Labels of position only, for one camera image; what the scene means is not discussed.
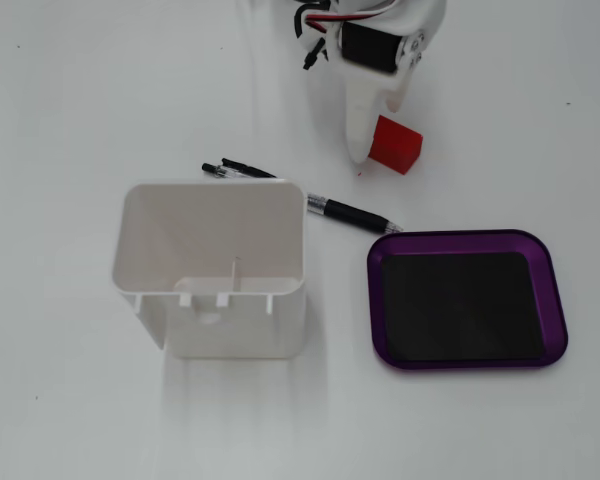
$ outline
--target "red cube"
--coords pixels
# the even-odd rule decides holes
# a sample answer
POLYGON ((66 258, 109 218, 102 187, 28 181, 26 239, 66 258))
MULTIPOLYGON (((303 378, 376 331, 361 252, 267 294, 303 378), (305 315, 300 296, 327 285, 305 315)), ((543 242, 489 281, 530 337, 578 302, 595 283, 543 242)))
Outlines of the red cube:
POLYGON ((369 158, 404 175, 420 156, 422 140, 418 132, 380 116, 369 158))

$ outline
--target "white table surface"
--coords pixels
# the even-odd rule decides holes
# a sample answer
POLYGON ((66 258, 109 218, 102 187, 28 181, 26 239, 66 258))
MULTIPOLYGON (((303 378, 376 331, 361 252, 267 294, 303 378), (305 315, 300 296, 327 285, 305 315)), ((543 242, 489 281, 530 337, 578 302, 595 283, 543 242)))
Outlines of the white table surface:
POLYGON ((399 119, 350 163, 342 90, 290 0, 0 0, 0 479, 600 479, 600 0, 451 1, 399 119), (164 357, 109 283, 121 201, 223 156, 409 230, 519 228, 570 333, 540 371, 399 374, 375 240, 309 219, 291 362, 164 357))

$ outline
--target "open-top container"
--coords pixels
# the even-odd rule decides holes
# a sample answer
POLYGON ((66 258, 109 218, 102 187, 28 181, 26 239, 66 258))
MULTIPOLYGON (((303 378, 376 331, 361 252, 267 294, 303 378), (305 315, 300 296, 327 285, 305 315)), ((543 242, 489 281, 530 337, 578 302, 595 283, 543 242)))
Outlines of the open-top container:
POLYGON ((291 357, 304 340, 305 215, 285 180, 137 185, 113 282, 175 356, 291 357))

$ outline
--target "purple tray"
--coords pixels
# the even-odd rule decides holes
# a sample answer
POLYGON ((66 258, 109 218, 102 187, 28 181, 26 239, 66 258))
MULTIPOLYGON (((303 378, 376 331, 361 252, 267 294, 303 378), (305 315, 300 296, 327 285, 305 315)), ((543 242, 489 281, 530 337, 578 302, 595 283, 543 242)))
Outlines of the purple tray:
POLYGON ((519 230, 398 233, 379 239, 367 258, 373 345, 389 365, 405 370, 542 367, 564 354, 567 329, 549 251, 533 235, 519 230), (394 255, 483 254, 517 252, 526 258, 535 296, 544 354, 532 359, 405 361, 392 358, 387 345, 382 262, 394 255))

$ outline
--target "cable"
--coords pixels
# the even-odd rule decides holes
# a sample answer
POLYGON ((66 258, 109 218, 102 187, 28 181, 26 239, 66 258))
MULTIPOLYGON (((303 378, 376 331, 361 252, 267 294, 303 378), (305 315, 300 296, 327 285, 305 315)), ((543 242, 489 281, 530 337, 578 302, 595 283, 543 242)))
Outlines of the cable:
POLYGON ((316 63, 316 61, 318 60, 318 55, 320 55, 320 52, 324 48, 325 43, 326 43, 325 39, 324 39, 324 37, 322 37, 320 40, 318 40, 318 43, 316 43, 316 46, 313 47, 313 50, 311 50, 309 52, 309 54, 305 57, 305 59, 304 59, 304 69, 305 70, 309 70, 316 63))
POLYGON ((298 10, 296 10, 296 14, 293 17, 293 25, 296 30, 296 37, 298 37, 298 38, 300 38, 300 36, 302 35, 302 23, 303 23, 302 22, 302 14, 304 12, 306 12, 307 10, 322 10, 322 11, 328 12, 329 9, 331 8, 331 0, 325 0, 324 2, 312 2, 312 3, 302 2, 302 3, 304 3, 304 5, 302 5, 300 8, 298 8, 298 10))
POLYGON ((345 22, 348 20, 364 20, 365 18, 375 17, 382 13, 388 12, 398 4, 398 0, 391 0, 391 3, 378 8, 376 10, 361 10, 353 15, 338 15, 337 13, 326 12, 320 14, 309 14, 305 18, 305 22, 308 21, 320 21, 320 22, 345 22))
POLYGON ((324 25, 320 25, 318 22, 305 22, 305 25, 318 30, 320 33, 327 33, 327 29, 324 25))

